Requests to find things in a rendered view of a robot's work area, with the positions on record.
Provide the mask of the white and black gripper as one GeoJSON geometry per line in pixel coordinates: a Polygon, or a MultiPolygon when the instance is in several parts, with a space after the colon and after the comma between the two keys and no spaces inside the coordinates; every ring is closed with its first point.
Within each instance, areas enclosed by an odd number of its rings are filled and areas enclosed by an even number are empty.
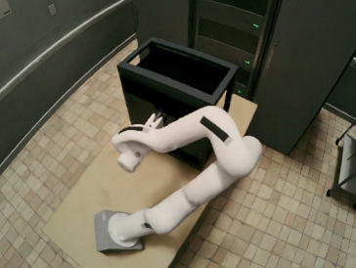
{"type": "Polygon", "coordinates": [[[167,113],[164,113],[164,112],[163,113],[159,112],[157,116],[154,113],[145,125],[150,126],[155,129],[161,129],[161,128],[163,128],[163,124],[169,117],[170,117],[170,115],[167,113]],[[154,118],[154,116],[155,116],[155,118],[154,118]]]}

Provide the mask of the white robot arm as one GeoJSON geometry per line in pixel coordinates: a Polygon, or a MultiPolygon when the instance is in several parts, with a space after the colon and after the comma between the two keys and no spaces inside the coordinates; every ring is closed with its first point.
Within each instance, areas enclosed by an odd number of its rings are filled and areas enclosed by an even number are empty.
{"type": "Polygon", "coordinates": [[[254,137],[242,138],[235,121],[214,106],[192,112],[161,129],[135,124],[113,135],[111,143],[120,152],[117,163],[129,173],[136,170],[151,148],[164,154],[204,137],[209,138],[217,160],[188,185],[155,207],[145,208],[148,211],[113,215],[109,233],[115,243],[130,247],[139,237],[172,232],[199,207],[195,204],[211,201],[238,178],[248,176],[262,155],[262,147],[254,137]]]}

